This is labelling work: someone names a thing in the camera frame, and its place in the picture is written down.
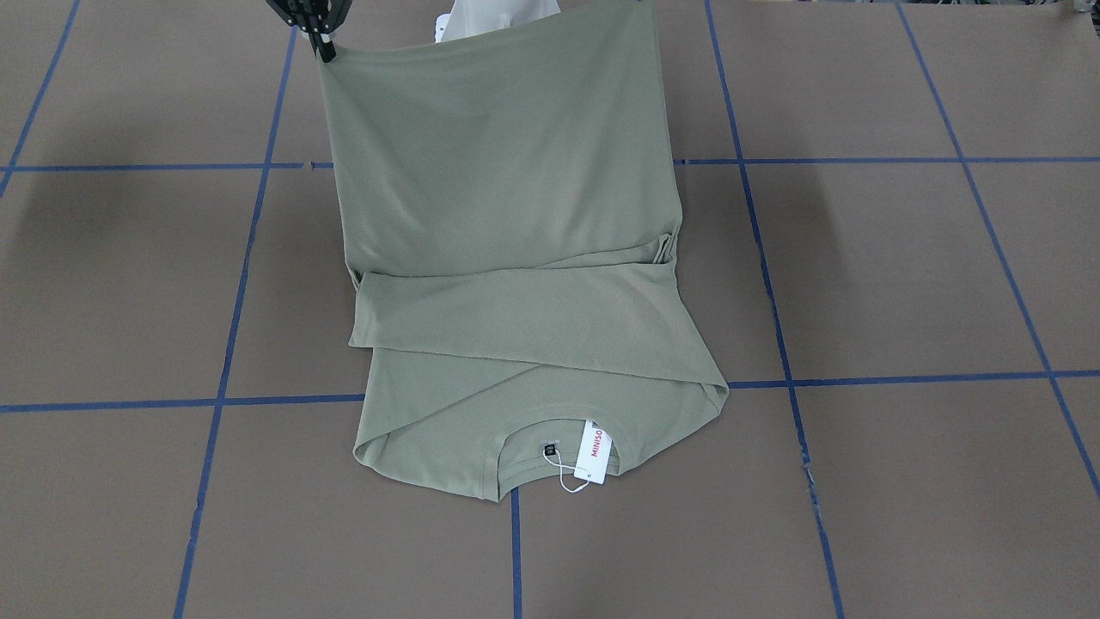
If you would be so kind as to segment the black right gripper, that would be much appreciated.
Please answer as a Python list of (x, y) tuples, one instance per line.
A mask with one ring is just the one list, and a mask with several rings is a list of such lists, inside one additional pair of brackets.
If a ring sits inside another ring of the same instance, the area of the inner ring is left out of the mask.
[(299, 27), (308, 38), (315, 38), (315, 54), (322, 63), (336, 59), (333, 32), (345, 23), (353, 1), (280, 1), (268, 0), (283, 23)]

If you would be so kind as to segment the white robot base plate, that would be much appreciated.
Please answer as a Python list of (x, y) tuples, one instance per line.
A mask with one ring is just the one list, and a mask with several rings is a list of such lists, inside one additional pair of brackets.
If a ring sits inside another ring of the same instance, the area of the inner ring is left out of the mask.
[(437, 16), (435, 42), (472, 38), (560, 12), (558, 1), (455, 1), (449, 13)]

